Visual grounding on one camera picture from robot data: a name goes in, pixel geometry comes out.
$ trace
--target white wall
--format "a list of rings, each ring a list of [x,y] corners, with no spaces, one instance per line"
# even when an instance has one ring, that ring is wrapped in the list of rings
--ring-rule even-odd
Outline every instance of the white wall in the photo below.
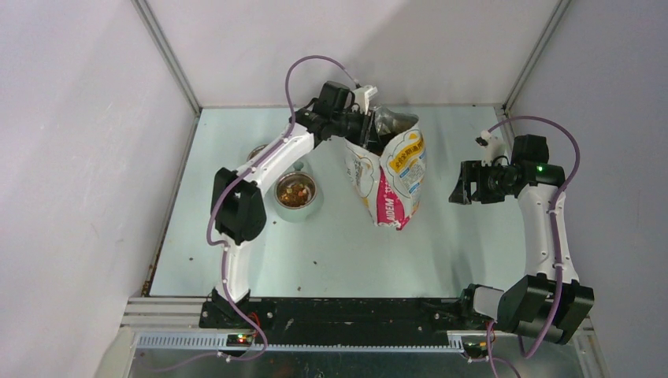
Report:
[[[668,374],[668,2],[573,2],[514,115],[549,117],[582,149],[567,191],[573,262],[613,376]],[[568,141],[549,135],[570,167]]]
[[[304,55],[341,61],[386,103],[501,103],[557,0],[153,0],[204,106],[285,104],[285,72]],[[295,71],[293,99],[326,62]]]
[[[92,376],[192,114],[130,1],[0,6],[0,376]]]

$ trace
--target stainless steel bowl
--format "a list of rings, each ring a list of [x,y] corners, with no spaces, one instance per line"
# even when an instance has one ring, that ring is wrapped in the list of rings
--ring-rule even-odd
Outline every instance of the stainless steel bowl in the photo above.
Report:
[[[280,194],[282,194],[289,187],[294,187],[300,183],[304,185],[307,195],[310,196],[308,201],[301,206],[289,206],[284,204],[280,200]],[[274,197],[276,198],[276,201],[286,209],[303,209],[313,203],[317,196],[318,190],[317,185],[315,184],[315,180],[311,176],[300,171],[290,172],[279,178],[276,182],[276,189],[274,190]]]
[[[250,154],[248,154],[248,157],[246,158],[246,161],[250,161],[252,158],[255,158],[255,155],[259,154],[260,151],[264,150],[265,147],[267,147],[266,144],[262,144],[261,146],[255,147]]]

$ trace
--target pet food bag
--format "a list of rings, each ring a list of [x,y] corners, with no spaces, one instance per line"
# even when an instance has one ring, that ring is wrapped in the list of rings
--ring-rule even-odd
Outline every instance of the pet food bag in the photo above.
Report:
[[[373,223],[401,230],[420,204],[425,141],[413,114],[381,106],[373,122],[378,143],[358,146],[346,140],[347,174]]]

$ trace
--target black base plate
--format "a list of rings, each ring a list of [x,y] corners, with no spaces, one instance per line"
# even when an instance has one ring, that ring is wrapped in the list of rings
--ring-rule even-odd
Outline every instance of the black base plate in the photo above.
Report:
[[[245,298],[272,344],[353,347],[448,345],[448,329],[483,329],[459,316],[456,298]],[[248,328],[216,292],[200,328]]]

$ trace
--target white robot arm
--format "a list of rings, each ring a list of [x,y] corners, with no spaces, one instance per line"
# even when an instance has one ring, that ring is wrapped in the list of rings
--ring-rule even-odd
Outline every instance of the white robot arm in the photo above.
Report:
[[[227,253],[221,254],[226,261],[222,261],[221,266],[225,267],[224,277],[232,301],[238,302],[250,290],[250,255],[266,221],[262,203],[266,193],[283,172],[320,142],[333,135],[354,140],[368,135],[366,131],[371,127],[372,117],[369,101],[376,93],[373,86],[350,91],[341,84],[327,82],[320,97],[312,101],[313,109],[307,106],[297,111],[295,124],[289,124],[279,138],[236,171],[225,168],[218,171],[214,202],[222,190],[238,178],[237,172],[250,170],[225,199],[216,218],[216,229],[226,242]],[[216,290],[224,292],[222,282],[216,285]]]
[[[505,149],[499,148],[503,142],[488,132],[477,141],[485,150],[484,160],[462,162],[449,200],[463,205],[487,204],[513,195],[525,226],[526,266],[524,278],[508,291],[470,285],[462,293],[464,307],[468,306],[470,316],[497,321],[501,331],[566,343],[592,308],[594,294],[579,284],[570,258],[563,216],[566,195],[559,192],[555,206],[551,206],[566,180],[563,168],[547,163],[547,140],[541,136],[516,137],[510,159],[503,156]],[[504,158],[507,165],[500,164]],[[474,192],[471,183],[476,184]],[[559,236],[559,259],[555,233]],[[557,291],[558,304],[552,310]],[[547,331],[542,332],[546,322]]]

